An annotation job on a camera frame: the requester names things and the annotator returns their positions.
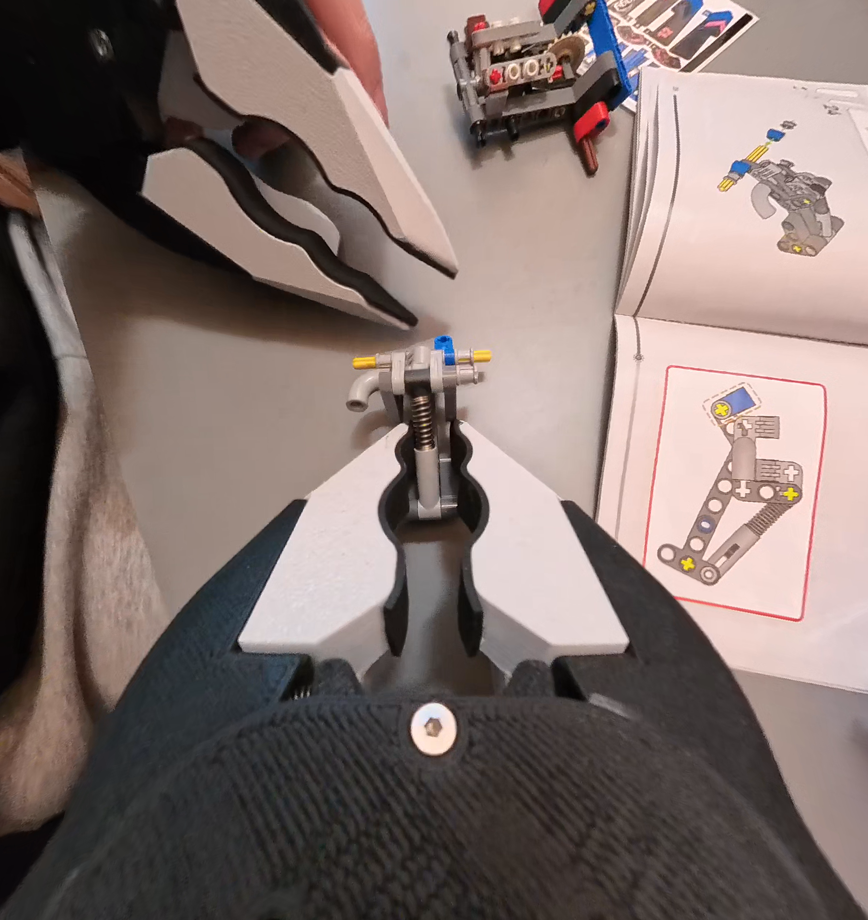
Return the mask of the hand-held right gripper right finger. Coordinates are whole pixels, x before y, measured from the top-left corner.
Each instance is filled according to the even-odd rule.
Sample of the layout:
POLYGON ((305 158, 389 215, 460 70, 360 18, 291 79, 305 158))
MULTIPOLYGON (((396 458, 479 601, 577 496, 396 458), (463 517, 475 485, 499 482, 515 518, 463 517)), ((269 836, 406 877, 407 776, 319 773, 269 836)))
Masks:
POLYGON ((564 502, 467 422, 452 424, 457 509, 470 534, 463 648, 509 677, 524 661, 619 654, 629 638, 564 502))

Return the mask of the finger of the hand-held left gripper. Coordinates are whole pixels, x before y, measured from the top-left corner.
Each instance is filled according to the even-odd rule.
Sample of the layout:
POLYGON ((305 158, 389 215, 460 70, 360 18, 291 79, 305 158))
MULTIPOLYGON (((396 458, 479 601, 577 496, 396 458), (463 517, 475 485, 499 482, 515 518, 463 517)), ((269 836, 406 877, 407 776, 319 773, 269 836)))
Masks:
POLYGON ((177 1, 209 94, 244 120, 276 124, 336 192, 374 214, 394 244, 456 277, 444 224, 382 115, 302 2, 177 1))
POLYGON ((256 282, 394 328, 417 326, 376 279, 340 258, 326 214, 272 188, 213 140, 151 155, 141 194, 256 282))

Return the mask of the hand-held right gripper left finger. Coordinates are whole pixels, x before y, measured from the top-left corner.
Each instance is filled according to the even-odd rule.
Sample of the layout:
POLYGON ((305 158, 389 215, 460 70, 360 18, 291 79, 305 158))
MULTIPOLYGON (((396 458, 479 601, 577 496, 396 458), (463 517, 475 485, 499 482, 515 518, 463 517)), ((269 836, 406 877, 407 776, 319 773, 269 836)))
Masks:
POLYGON ((242 651, 343 660, 359 679, 387 653, 383 607, 397 549, 380 502, 407 432, 397 425, 309 494, 239 636, 242 651))

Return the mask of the grey lego suspension assembly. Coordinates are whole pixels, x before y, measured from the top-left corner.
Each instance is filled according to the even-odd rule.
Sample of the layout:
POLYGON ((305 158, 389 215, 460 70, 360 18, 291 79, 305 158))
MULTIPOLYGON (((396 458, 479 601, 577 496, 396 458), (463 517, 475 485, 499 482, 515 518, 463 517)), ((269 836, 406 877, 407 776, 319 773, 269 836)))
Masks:
POLYGON ((412 436, 415 483, 409 515, 418 521, 447 520, 458 512, 458 476, 453 468, 452 430, 458 420, 458 391, 477 385, 487 349, 458 348, 449 335, 409 348, 354 358, 359 376, 347 394, 347 408, 362 413, 382 397, 390 425, 404 423, 412 436))

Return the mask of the grey lego chassis assembly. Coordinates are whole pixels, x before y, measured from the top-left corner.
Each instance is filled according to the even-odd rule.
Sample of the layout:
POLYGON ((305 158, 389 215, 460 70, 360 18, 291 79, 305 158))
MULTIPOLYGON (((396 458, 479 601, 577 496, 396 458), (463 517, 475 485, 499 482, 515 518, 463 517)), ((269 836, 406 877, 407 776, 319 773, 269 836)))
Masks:
POLYGON ((599 169, 597 139, 633 91, 604 1, 545 1, 539 16, 469 17, 448 35, 456 94, 474 146, 555 123, 568 126, 585 171, 599 169))

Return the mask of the lego instruction booklet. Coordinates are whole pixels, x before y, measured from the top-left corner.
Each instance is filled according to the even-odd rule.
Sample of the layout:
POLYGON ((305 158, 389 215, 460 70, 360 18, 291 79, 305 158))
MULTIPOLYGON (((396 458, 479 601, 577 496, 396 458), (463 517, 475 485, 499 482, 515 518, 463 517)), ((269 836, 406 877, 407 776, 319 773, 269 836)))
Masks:
POLYGON ((735 670, 868 694, 868 89, 640 80, 600 525, 735 670))

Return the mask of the lego sticker sheet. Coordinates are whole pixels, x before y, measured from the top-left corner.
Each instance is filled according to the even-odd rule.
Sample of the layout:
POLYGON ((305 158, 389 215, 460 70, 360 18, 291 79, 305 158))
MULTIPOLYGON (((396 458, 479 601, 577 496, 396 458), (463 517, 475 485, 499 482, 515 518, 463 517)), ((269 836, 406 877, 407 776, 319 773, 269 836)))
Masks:
POLYGON ((759 21, 731 1, 616 1, 607 7, 632 86, 623 103, 630 112, 636 110, 644 70, 703 70, 759 21))

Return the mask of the person's left hand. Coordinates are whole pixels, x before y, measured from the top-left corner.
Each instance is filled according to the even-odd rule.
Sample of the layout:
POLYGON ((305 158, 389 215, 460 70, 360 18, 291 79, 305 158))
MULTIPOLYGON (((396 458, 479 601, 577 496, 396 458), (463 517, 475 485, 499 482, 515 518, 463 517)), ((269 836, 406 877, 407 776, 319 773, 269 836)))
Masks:
POLYGON ((362 1, 308 1, 307 6, 336 53, 347 62, 390 123, 379 45, 362 1))

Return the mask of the person's grey sweatshirt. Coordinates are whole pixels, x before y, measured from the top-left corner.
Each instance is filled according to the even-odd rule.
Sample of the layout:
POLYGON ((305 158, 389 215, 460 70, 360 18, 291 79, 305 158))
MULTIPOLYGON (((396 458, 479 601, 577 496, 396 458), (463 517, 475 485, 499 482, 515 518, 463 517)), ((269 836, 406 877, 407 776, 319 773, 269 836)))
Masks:
POLYGON ((65 811, 99 727, 173 619, 111 443, 43 223, 12 212, 12 250, 60 385, 42 608, 23 676, 0 698, 0 839, 65 811))

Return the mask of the person's black jacket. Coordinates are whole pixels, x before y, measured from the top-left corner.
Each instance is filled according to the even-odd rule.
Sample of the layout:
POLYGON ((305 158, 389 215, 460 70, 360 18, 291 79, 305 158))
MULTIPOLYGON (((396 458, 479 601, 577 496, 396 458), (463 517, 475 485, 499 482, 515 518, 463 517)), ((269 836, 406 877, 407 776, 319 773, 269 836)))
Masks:
POLYGON ((0 206, 0 697, 21 674, 42 605, 55 465, 55 359, 0 206))

